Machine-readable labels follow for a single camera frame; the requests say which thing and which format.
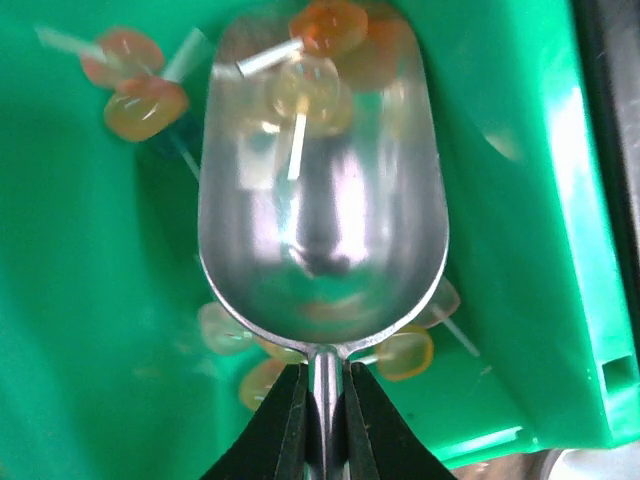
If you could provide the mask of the silver metal scoop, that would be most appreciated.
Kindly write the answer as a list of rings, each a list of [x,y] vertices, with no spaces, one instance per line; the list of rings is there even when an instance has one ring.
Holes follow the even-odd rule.
[[[226,28],[199,180],[214,295],[256,336],[305,357],[293,364],[309,378],[302,479],[350,473],[343,371],[425,308],[449,248],[416,35],[385,1],[334,7],[367,24],[331,54],[298,46],[304,3],[267,2]]]

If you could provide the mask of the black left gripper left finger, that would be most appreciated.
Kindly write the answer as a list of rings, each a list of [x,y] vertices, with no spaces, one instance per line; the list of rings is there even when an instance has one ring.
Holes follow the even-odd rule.
[[[286,366],[238,439],[201,479],[302,479],[308,383],[306,365]]]

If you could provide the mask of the silver metal jar lid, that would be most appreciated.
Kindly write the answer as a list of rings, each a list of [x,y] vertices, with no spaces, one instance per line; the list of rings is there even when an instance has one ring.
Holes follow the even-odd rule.
[[[613,449],[554,449],[534,463],[531,479],[639,478],[639,444]]]

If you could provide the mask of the green bin with lollipops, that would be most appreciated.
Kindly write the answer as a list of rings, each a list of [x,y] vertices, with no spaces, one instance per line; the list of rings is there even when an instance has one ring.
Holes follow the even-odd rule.
[[[193,479],[251,418],[266,359],[219,355],[180,157],[109,133],[107,93],[36,28],[130,26],[166,55],[262,1],[1,5],[1,475]],[[384,389],[449,466],[639,435],[636,355],[564,1],[401,1],[424,54],[461,304]]]

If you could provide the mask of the black bin with lollipops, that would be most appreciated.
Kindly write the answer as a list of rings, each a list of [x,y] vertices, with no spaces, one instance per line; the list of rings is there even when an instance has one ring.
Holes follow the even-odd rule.
[[[639,347],[639,3],[572,3],[600,171]]]

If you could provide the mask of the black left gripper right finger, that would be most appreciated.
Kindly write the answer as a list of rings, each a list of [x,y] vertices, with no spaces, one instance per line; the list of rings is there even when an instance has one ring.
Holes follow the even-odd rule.
[[[414,435],[365,365],[357,362],[344,369],[343,388],[352,479],[454,477]]]

